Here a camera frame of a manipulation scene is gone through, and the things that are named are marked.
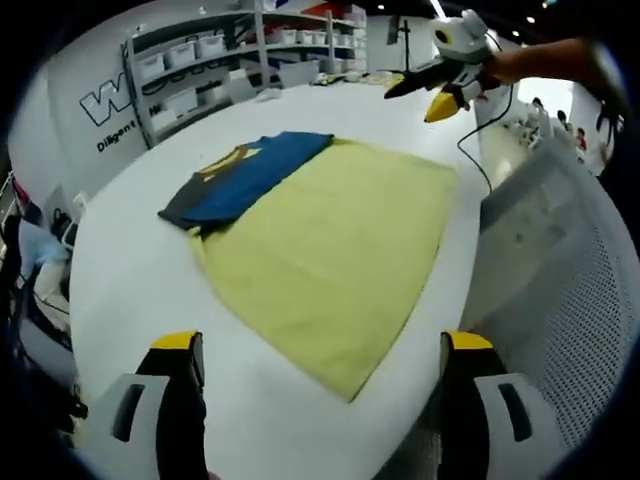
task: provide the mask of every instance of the yellow cloth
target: yellow cloth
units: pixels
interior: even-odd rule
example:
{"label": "yellow cloth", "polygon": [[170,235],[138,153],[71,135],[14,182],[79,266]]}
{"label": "yellow cloth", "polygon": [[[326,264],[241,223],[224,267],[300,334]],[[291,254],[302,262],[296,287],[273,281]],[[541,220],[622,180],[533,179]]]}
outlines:
{"label": "yellow cloth", "polygon": [[351,401],[418,300],[456,181],[452,168],[336,139],[194,246],[232,312]]}

